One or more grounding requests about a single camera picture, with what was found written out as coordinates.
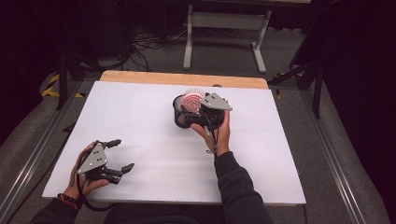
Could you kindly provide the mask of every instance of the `person's right hand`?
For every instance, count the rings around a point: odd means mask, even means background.
[[[195,124],[193,123],[191,125],[191,128],[193,130],[195,130],[199,135],[201,135],[201,137],[204,138],[207,147],[210,150],[214,150],[214,140],[212,138],[212,134],[207,135],[206,130],[201,127],[199,124]],[[219,126],[218,129],[215,130],[215,136],[218,139],[218,150],[217,150],[217,156],[219,157],[221,154],[230,151],[229,148],[229,142],[230,142],[230,111],[229,110],[225,110],[224,111],[224,121],[221,124],[221,126]]]

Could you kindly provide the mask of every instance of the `gray carpet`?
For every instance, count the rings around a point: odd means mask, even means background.
[[[290,59],[304,36],[298,31],[269,29],[262,46],[262,55],[268,70],[264,76],[257,70],[249,45],[251,40],[256,38],[256,33],[241,31],[234,37],[227,37],[219,32],[201,31],[195,32],[193,38],[190,71],[182,70],[185,46],[185,41],[182,39],[170,42],[160,49],[147,49],[142,53],[146,56],[149,67],[154,72],[271,79],[274,74],[287,71]],[[140,63],[144,63],[142,58],[139,59],[136,56],[134,58]],[[124,69],[137,70],[131,61],[124,66]],[[89,75],[92,77],[85,78],[79,92],[89,93],[93,82],[98,79],[94,77],[98,74]],[[303,104],[302,96],[298,91],[290,90],[287,87],[292,82],[293,80],[287,80],[285,86],[279,87],[282,89],[281,100],[278,100],[275,94],[274,99],[292,156],[301,172],[300,178],[307,201],[308,223],[352,223],[332,176],[332,171],[324,157],[320,139],[307,108]],[[29,158],[51,117],[56,113],[57,100],[55,97],[44,97],[44,101],[26,117],[1,146],[0,158],[3,161],[0,162],[0,178],[7,181],[2,181],[0,198],[6,197],[19,170]],[[42,158],[22,197],[27,194],[50,165],[66,137],[63,129],[77,121],[84,102],[83,98],[73,99],[59,129],[56,130],[50,141],[47,153]],[[320,115],[321,122],[331,139],[337,159],[339,159],[350,187],[355,193],[366,223],[389,223],[382,199],[361,167],[326,88],[322,93]],[[29,197],[11,223],[27,223],[41,207],[47,204],[48,200],[41,198],[41,194],[49,176],[50,174],[46,175],[46,178]],[[304,212],[301,206],[268,206],[268,210],[275,223],[304,223]],[[101,223],[105,216],[106,213],[96,213],[84,208],[78,215],[77,223]]]

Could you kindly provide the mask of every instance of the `white tabletop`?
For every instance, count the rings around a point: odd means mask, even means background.
[[[118,185],[90,198],[124,203],[220,203],[213,155],[191,129],[174,123],[173,100],[190,86],[95,82],[43,197],[68,185],[79,152],[95,140],[121,139],[107,148],[107,168],[135,163]],[[303,189],[269,90],[200,87],[227,99],[230,149],[255,190],[269,204],[305,203]]]

